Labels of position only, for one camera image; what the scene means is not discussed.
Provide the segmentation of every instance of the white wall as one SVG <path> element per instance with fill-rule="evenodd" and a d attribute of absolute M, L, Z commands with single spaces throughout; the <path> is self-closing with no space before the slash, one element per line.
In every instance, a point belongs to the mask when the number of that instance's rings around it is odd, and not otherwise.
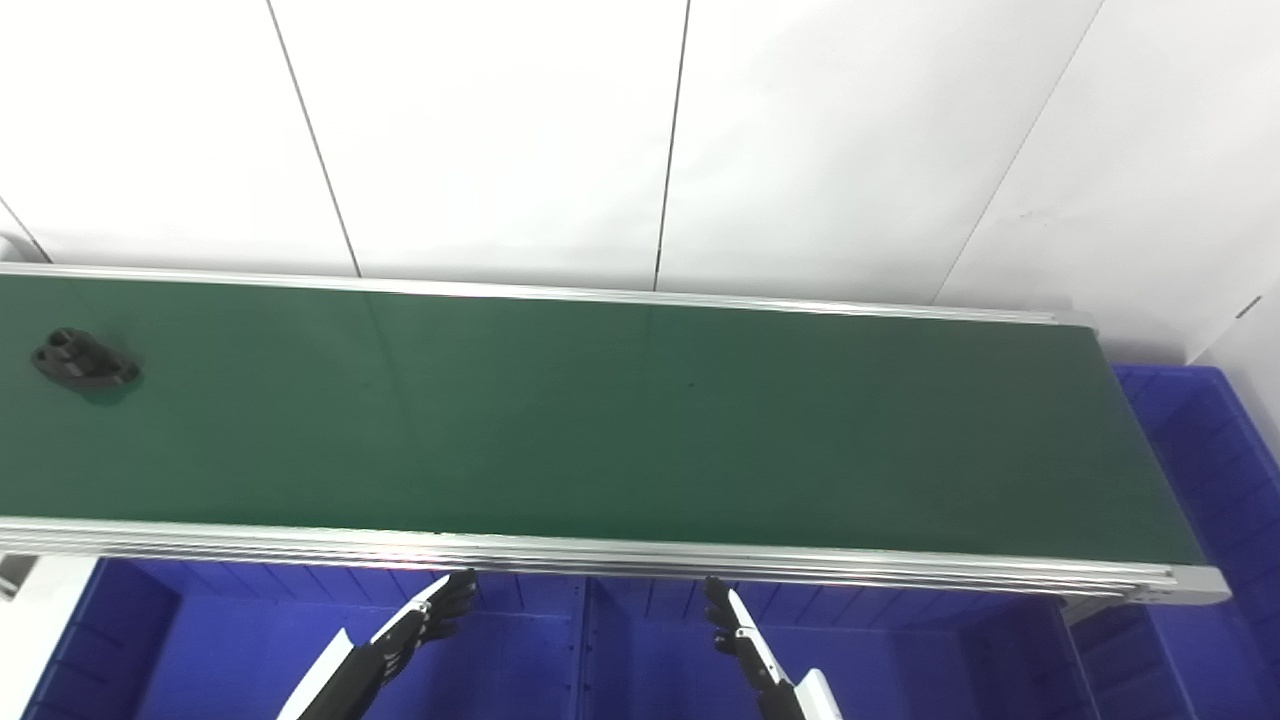
<path fill-rule="evenodd" d="M 660 290 L 927 304 L 1098 0 L 694 0 Z"/>
<path fill-rule="evenodd" d="M 352 272 L 262 0 L 3 15 L 0 196 L 55 261 Z"/>
<path fill-rule="evenodd" d="M 1196 357 L 1280 269 L 1280 5 L 1106 3 L 938 302 Z"/>
<path fill-rule="evenodd" d="M 18 596 L 0 601 L 0 720 L 22 717 L 95 562 L 96 557 L 41 557 Z"/>
<path fill-rule="evenodd" d="M 1222 368 L 1272 455 L 1280 457 L 1280 279 L 1196 363 Z"/>
<path fill-rule="evenodd" d="M 649 288 L 685 0 L 275 0 L 361 269 Z"/>
<path fill-rule="evenodd" d="M 1280 268 L 1272 0 L 690 8 L 681 76 L 681 0 L 278 0 L 366 273 L 652 287 L 677 76 L 662 290 L 1069 306 L 1176 363 Z M 262 0 L 5 27 L 55 261 L 355 270 Z"/>

